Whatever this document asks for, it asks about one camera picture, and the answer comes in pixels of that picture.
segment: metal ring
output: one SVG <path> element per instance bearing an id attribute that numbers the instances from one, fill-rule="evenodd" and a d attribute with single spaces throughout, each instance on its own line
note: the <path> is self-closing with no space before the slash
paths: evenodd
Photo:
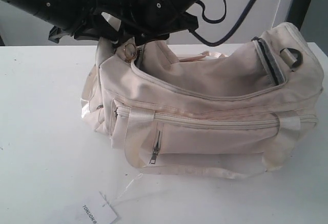
<path id="1" fill-rule="evenodd" d="M 133 49 L 134 49 L 134 52 L 131 54 L 128 53 L 128 46 L 133 46 Z M 126 57 L 126 62 L 131 62 L 133 59 L 135 59 L 137 57 L 137 47 L 135 46 L 135 44 L 133 43 L 128 43 L 125 45 L 124 47 L 124 54 L 125 54 L 125 57 Z"/>

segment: paper tag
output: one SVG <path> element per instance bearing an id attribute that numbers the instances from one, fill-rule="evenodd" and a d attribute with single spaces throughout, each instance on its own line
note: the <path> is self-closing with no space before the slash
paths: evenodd
<path id="1" fill-rule="evenodd" d="M 44 224 L 111 224 L 117 215 L 100 195 L 95 194 L 53 213 Z"/>

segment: cream duffel bag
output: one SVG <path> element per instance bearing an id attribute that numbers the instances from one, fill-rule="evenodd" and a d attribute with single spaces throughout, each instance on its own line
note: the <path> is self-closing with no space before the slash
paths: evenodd
<path id="1" fill-rule="evenodd" d="M 248 175 L 197 157 L 261 153 L 265 171 L 280 169 L 318 122 L 322 81 L 318 59 L 288 23 L 228 57 L 179 58 L 165 42 L 114 50 L 101 39 L 82 115 L 142 173 L 240 179 Z"/>

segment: white table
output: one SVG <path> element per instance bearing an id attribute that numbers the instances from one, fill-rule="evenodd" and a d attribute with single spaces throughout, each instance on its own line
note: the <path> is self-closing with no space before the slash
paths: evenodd
<path id="1" fill-rule="evenodd" d="M 215 51 L 231 54 L 238 46 Z M 328 73 L 328 58 L 311 48 Z M 321 123 L 281 171 L 244 181 L 144 175 L 113 201 L 137 173 L 80 119 L 95 49 L 0 48 L 0 223 L 44 223 L 98 191 L 113 203 L 117 223 L 328 222 L 327 92 L 317 104 Z M 172 49 L 197 54 L 208 48 Z"/>

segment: canvas bag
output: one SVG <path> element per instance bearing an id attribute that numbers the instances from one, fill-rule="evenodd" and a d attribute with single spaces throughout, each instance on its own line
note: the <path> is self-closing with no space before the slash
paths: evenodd
<path id="1" fill-rule="evenodd" d="M 280 169 L 318 122 L 318 59 L 289 23 L 231 56 L 219 55 L 179 58 L 165 42 L 137 50 L 133 40 L 114 49 L 102 38 L 83 90 L 82 117 L 143 173 L 249 177 L 199 160 L 159 161 L 166 155 L 261 153 L 266 171 Z"/>

